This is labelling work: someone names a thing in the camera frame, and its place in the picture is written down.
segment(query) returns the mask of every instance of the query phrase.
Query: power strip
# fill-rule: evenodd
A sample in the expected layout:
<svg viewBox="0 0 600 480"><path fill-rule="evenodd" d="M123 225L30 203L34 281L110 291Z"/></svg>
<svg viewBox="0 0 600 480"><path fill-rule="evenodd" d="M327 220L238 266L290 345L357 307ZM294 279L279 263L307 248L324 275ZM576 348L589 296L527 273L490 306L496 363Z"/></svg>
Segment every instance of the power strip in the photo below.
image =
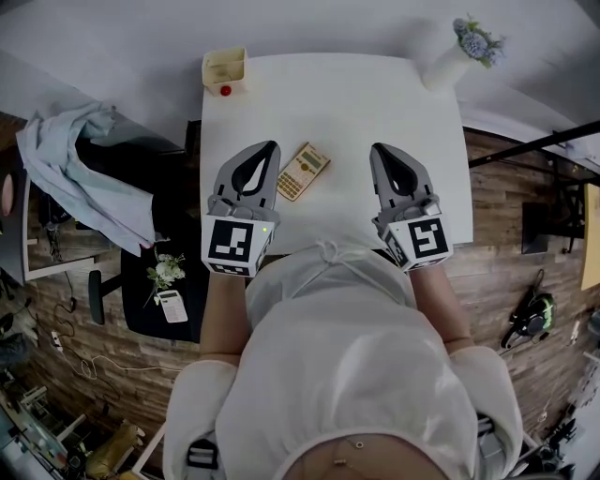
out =
<svg viewBox="0 0 600 480"><path fill-rule="evenodd" d="M56 350L59 352L63 351L63 344L60 342L60 337L54 330L52 330L52 342L54 343Z"/></svg>

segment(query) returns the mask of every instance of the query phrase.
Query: calculator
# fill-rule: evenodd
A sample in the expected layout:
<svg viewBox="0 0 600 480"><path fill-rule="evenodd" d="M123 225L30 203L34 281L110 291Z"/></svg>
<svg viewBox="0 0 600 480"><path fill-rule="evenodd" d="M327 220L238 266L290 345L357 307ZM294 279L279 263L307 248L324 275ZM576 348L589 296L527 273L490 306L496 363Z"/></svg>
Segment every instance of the calculator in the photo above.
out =
<svg viewBox="0 0 600 480"><path fill-rule="evenodd" d="M180 323L188 321L184 301L177 290L158 292L157 297L160 299L162 311L165 313L167 322Z"/></svg>
<svg viewBox="0 0 600 480"><path fill-rule="evenodd" d="M305 144L279 173L277 191L294 202L330 161L310 143Z"/></svg>

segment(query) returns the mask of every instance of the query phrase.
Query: white vase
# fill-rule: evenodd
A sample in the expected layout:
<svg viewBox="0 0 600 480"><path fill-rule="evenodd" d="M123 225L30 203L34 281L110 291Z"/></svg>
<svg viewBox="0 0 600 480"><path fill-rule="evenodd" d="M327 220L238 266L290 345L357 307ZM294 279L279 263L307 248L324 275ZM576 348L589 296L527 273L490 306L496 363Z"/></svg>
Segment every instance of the white vase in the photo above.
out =
<svg viewBox="0 0 600 480"><path fill-rule="evenodd" d="M475 62L455 43L427 69L423 85L432 92L452 88Z"/></svg>

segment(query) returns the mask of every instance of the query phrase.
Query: white shirt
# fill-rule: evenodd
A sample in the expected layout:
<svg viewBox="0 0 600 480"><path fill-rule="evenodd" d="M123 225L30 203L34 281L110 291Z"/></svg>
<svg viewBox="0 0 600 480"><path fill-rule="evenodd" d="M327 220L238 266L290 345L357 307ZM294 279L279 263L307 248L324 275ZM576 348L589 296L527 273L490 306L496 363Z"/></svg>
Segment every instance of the white shirt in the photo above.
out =
<svg viewBox="0 0 600 480"><path fill-rule="evenodd" d="M503 360L484 347L448 355L394 265L323 247L250 286L255 328L240 367L201 361L175 383L167 480L186 477L189 445L212 431L228 480L281 479L315 445L360 433L399 437L451 480L474 478L478 413L503 446L502 476L514 466L522 424Z"/></svg>

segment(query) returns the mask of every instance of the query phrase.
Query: light blue cloth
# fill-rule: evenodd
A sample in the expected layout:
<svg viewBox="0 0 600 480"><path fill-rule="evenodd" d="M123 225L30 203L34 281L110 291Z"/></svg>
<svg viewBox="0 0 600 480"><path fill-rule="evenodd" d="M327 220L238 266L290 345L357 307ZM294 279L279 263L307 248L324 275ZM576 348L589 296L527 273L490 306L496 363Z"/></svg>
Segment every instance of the light blue cloth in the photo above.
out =
<svg viewBox="0 0 600 480"><path fill-rule="evenodd" d="M110 109L91 103L42 118L37 112L17 133L22 162L32 182L86 226L98 230L133 255L155 243L152 195L80 161L75 141L106 136L113 127Z"/></svg>

